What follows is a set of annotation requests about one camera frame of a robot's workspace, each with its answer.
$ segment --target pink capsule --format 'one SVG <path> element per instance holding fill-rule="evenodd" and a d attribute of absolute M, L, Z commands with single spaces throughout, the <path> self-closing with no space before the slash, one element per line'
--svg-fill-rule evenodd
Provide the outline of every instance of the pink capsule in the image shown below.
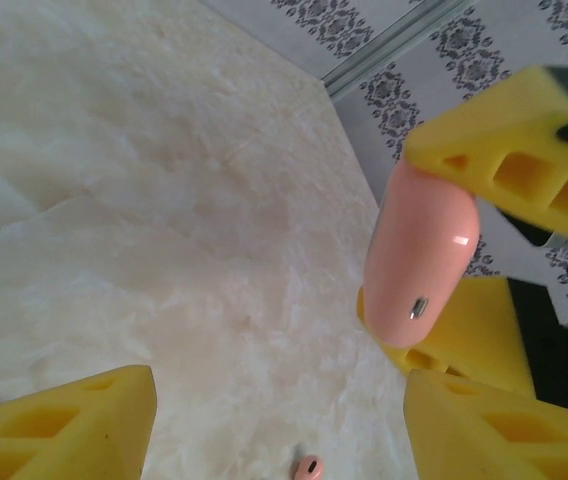
<path fill-rule="evenodd" d="M 308 455 L 302 459 L 294 480 L 322 480 L 324 476 L 324 465 L 315 455 Z"/>

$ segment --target small pink object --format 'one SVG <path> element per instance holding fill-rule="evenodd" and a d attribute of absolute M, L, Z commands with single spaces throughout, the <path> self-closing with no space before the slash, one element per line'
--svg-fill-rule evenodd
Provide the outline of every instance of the small pink object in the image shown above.
<path fill-rule="evenodd" d="M 475 197 L 400 160 L 364 266 L 364 315 L 382 343 L 408 348 L 433 328 L 480 235 Z"/>
<path fill-rule="evenodd" d="M 324 465 L 315 455 L 304 457 L 297 467 L 294 480 L 322 480 Z"/>

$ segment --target white marble floor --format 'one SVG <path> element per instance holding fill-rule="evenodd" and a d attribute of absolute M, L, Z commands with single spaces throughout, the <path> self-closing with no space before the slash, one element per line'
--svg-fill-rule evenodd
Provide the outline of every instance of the white marble floor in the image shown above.
<path fill-rule="evenodd" d="M 152 366 L 144 478 L 410 479 L 322 85 L 198 3 L 0 0 L 0 401 Z"/>

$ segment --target metal pin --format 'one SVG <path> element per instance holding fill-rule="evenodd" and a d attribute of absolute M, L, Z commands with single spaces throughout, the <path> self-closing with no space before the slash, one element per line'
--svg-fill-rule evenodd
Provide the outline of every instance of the metal pin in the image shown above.
<path fill-rule="evenodd" d="M 420 318 L 424 314 L 424 310 L 426 310 L 427 305 L 428 305 L 427 297 L 419 297 L 417 300 L 415 300 L 415 304 L 411 309 L 411 316 L 410 316 L 411 320 Z"/>

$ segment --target marble surface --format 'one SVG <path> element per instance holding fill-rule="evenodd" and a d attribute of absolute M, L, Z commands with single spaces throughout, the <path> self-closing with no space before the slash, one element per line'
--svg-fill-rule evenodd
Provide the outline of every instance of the marble surface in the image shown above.
<path fill-rule="evenodd" d="M 0 401 L 149 364 L 145 479 L 415 478 L 376 213 L 322 85 L 198 3 L 0 0 Z"/>

